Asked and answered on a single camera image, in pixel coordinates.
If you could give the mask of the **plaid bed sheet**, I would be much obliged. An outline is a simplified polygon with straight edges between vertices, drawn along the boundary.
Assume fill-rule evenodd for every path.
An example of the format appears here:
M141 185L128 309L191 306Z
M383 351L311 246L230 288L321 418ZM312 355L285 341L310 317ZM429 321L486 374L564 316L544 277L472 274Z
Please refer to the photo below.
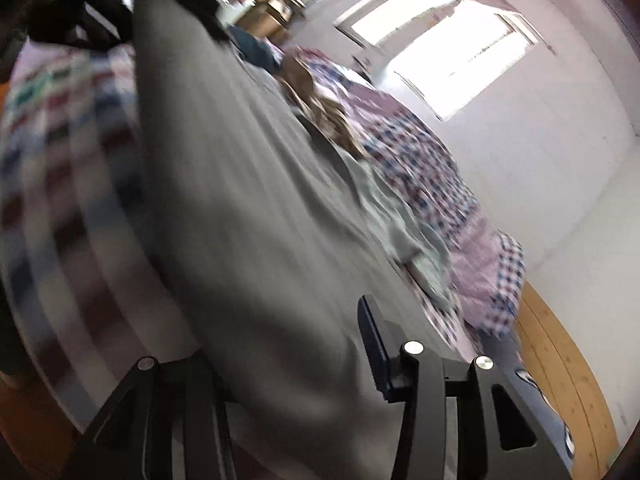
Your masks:
M128 370L198 346L155 262L134 50L28 44L1 116L1 277L56 402L88 427Z

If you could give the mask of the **plaid and lilac quilt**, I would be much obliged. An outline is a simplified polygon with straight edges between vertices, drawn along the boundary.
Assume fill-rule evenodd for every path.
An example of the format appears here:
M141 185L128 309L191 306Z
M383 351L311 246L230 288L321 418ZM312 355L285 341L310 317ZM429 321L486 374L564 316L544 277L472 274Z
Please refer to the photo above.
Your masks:
M518 317L525 282L522 245L487 218L445 144L404 104L319 51L295 49L320 91L340 102L387 184L433 228L450 255L466 324L503 338Z

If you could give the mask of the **light grey-green garment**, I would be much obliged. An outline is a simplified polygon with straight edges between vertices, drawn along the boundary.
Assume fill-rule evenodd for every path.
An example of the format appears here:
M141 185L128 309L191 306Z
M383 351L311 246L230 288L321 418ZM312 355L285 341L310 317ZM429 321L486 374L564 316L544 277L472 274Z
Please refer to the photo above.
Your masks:
M339 150L364 220L387 257L405 266L432 304L444 312L457 307L452 292L449 250L436 231L418 220L370 162Z

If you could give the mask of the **beige crumpled garment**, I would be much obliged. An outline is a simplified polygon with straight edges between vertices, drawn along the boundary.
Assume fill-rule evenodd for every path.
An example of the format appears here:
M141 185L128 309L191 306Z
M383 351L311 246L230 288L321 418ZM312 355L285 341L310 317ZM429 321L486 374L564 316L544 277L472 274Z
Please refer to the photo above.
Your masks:
M365 158L367 153L347 118L343 105L320 91L307 66L294 54L286 54L280 66L277 80L285 97L296 105L329 141L349 152L353 158Z

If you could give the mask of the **dark grey garment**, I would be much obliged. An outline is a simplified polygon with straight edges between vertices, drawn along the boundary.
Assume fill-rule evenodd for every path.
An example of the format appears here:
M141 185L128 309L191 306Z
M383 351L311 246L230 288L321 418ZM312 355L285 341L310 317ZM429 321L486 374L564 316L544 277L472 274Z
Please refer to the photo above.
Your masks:
M359 299L451 350L341 157L176 0L134 0L134 50L153 244L214 369L258 434L317 477L388 478L402 408L375 389Z

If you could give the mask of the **wooden headboard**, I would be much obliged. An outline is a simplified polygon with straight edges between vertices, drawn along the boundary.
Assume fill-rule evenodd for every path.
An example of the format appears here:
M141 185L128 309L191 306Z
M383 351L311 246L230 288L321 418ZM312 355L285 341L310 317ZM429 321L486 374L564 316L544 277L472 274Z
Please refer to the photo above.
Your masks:
M597 379L572 337L531 284L515 330L527 369L573 435L575 479L600 479L618 451L613 419Z

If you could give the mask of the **window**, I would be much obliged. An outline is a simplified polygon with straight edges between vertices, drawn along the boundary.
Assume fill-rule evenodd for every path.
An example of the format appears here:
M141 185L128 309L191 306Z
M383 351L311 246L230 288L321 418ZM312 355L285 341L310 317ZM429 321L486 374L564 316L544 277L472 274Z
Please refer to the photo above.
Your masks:
M335 27L372 84L400 82L441 122L544 43L506 0L362 0Z

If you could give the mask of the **blue-grey pillow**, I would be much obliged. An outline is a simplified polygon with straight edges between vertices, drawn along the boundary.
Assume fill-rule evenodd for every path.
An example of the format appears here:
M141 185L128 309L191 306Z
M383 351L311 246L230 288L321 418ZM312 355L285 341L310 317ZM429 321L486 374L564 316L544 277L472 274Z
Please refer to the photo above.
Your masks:
M510 383L535 415L568 471L572 471L575 443L570 428L551 405L522 358L520 338L514 332L501 339L484 339L483 349L500 367Z

